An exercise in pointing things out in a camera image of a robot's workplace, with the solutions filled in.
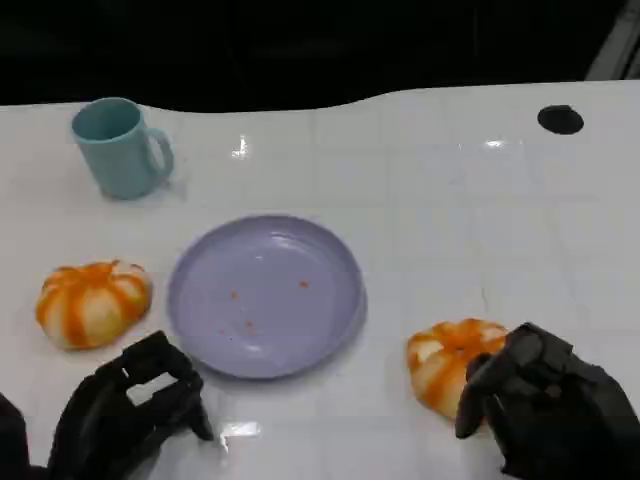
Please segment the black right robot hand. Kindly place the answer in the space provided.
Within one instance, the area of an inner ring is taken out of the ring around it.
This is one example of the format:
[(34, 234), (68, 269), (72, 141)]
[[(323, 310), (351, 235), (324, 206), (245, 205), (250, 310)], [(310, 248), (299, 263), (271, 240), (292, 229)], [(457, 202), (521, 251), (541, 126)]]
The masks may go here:
[(532, 324), (470, 363), (455, 419), (465, 439), (487, 423), (518, 479), (636, 479), (639, 419), (621, 385), (570, 343)]

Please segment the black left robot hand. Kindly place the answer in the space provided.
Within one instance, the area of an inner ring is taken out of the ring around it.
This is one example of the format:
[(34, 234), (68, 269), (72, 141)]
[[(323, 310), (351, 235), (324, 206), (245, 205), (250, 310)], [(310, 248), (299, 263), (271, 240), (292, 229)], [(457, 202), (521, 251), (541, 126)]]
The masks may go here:
[(86, 377), (56, 426), (52, 479), (124, 479), (171, 436), (215, 435), (203, 380), (188, 357), (157, 331)]

